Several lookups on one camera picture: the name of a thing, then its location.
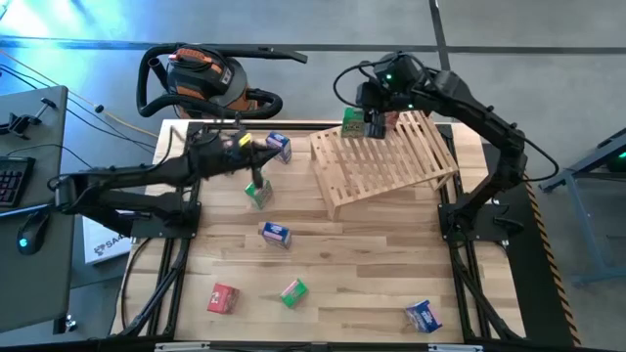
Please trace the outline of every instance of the computer mouse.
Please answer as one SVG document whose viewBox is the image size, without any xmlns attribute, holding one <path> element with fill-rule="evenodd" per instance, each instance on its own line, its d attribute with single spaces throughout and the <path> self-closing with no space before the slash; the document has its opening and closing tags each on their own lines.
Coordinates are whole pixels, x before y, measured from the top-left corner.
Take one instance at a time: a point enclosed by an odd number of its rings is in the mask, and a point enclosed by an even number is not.
<svg viewBox="0 0 626 352">
<path fill-rule="evenodd" d="M 26 219 L 18 230 L 18 251 L 23 255 L 32 255 L 41 249 L 46 229 L 50 220 L 48 209 L 38 210 Z"/>
</svg>

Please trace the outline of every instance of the white cardboard box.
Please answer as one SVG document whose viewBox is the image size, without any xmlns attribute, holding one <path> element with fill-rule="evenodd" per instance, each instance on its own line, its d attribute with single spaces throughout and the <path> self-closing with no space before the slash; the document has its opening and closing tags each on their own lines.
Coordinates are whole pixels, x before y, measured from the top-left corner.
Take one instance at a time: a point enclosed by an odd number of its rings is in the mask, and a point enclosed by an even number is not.
<svg viewBox="0 0 626 352">
<path fill-rule="evenodd" d="M 85 264 L 96 264 L 130 251 L 131 239 L 123 237 L 88 217 L 82 217 Z"/>
</svg>

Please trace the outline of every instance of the black clamp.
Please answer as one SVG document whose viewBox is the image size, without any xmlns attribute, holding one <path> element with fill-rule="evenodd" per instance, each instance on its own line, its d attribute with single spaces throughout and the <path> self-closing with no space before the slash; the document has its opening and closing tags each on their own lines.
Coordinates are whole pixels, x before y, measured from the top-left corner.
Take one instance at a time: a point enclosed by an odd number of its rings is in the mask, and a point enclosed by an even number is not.
<svg viewBox="0 0 626 352">
<path fill-rule="evenodd" d="M 41 98 L 41 103 L 43 103 L 43 107 L 39 109 L 39 111 L 35 114 L 35 116 L 30 114 L 23 114 L 20 116 L 15 115 L 14 113 L 9 113 L 9 123 L 0 124 L 0 136 L 6 134 L 16 135 L 23 140 L 29 140 L 24 132 L 29 125 L 38 125 L 41 124 L 41 115 L 48 108 L 55 109 L 57 105 L 47 98 Z"/>
<path fill-rule="evenodd" d="M 365 121 L 365 137 L 384 139 L 386 134 L 386 118 L 384 113 L 377 111 L 369 111 L 364 116 Z"/>
</svg>

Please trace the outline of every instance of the red box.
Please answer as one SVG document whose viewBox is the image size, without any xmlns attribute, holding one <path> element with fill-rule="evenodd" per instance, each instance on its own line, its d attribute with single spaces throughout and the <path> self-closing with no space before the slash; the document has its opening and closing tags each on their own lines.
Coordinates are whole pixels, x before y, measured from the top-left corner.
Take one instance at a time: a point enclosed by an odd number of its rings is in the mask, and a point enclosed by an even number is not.
<svg viewBox="0 0 626 352">
<path fill-rule="evenodd" d="M 239 297 L 239 290 L 230 286 L 215 284 L 213 293 L 208 301 L 209 312 L 230 314 Z"/>
</svg>

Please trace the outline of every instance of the blue and white box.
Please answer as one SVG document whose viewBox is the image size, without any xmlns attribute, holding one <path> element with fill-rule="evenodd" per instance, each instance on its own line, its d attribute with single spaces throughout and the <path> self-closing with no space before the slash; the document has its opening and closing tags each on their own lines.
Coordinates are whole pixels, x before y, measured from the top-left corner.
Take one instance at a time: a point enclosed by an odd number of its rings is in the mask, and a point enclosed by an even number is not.
<svg viewBox="0 0 626 352">
<path fill-rule="evenodd" d="M 265 139 L 268 147 L 280 148 L 281 152 L 274 156 L 276 159 L 281 161 L 282 163 L 289 163 L 291 160 L 291 141 L 289 138 L 283 136 L 280 133 L 276 133 L 274 131 L 270 132 L 270 134 Z"/>
<path fill-rule="evenodd" d="M 405 312 L 419 332 L 431 333 L 443 327 L 434 310 L 430 308 L 430 301 L 428 300 L 407 307 Z"/>
<path fill-rule="evenodd" d="M 261 230 L 261 236 L 269 244 L 288 249 L 291 245 L 290 229 L 271 222 L 266 222 Z"/>
</svg>

